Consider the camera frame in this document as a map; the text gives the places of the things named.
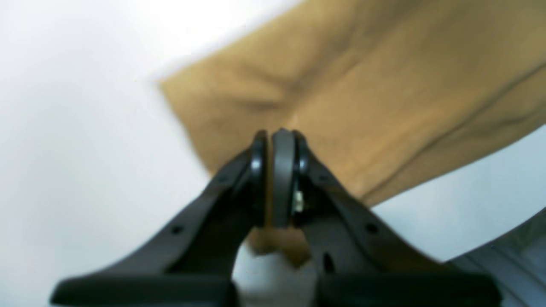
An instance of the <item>white wall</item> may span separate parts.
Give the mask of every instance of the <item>white wall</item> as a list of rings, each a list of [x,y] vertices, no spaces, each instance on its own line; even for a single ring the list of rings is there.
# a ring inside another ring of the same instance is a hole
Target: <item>white wall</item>
[[[124,256],[198,195],[207,175],[154,78],[297,2],[0,2],[1,306],[46,306],[59,279]],[[544,207],[544,157],[542,128],[374,211],[449,259]],[[313,274],[243,250],[235,278],[249,305],[298,306]]]

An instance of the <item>tan fabric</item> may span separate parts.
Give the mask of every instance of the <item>tan fabric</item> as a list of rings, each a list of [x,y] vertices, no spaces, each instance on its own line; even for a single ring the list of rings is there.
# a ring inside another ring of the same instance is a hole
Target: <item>tan fabric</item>
[[[546,123],[543,0],[314,0],[162,82],[211,172],[298,129],[367,205]],[[308,255],[297,232],[261,252]]]

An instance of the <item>clamp jaw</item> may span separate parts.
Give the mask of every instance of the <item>clamp jaw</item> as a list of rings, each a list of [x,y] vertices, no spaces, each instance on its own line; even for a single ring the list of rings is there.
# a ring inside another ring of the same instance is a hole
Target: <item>clamp jaw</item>
[[[318,273],[314,307],[498,307],[487,275],[439,264],[405,243],[354,199],[298,131],[260,131],[141,248],[99,272],[60,282],[58,306],[239,307],[231,280],[240,244],[264,227],[300,228]]]

